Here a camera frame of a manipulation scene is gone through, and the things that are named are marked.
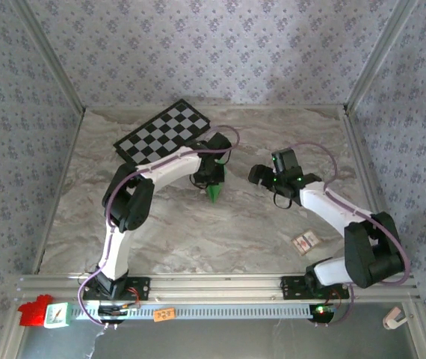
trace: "orange label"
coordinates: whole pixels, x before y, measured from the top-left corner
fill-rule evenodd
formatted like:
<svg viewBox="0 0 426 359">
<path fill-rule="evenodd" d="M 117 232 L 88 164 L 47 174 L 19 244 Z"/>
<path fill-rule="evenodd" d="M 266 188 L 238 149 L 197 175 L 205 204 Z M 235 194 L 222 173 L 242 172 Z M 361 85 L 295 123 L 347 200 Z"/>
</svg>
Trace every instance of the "orange label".
<svg viewBox="0 0 426 359">
<path fill-rule="evenodd" d="M 158 309 L 153 312 L 153 320 L 155 322 L 163 322 L 164 320 L 175 319 L 175 308 Z"/>
</svg>

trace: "red object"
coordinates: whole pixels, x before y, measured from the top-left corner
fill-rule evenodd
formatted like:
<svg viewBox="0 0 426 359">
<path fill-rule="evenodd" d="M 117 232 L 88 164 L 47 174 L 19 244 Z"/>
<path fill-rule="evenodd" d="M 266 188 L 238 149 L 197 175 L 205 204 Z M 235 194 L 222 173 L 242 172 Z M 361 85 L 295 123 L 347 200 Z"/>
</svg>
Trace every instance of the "red object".
<svg viewBox="0 0 426 359">
<path fill-rule="evenodd" d="M 39 295 L 36 301 L 22 304 L 17 311 L 22 313 L 19 325 L 23 327 L 41 327 L 46 318 L 47 306 L 54 297 L 48 294 Z"/>
</svg>

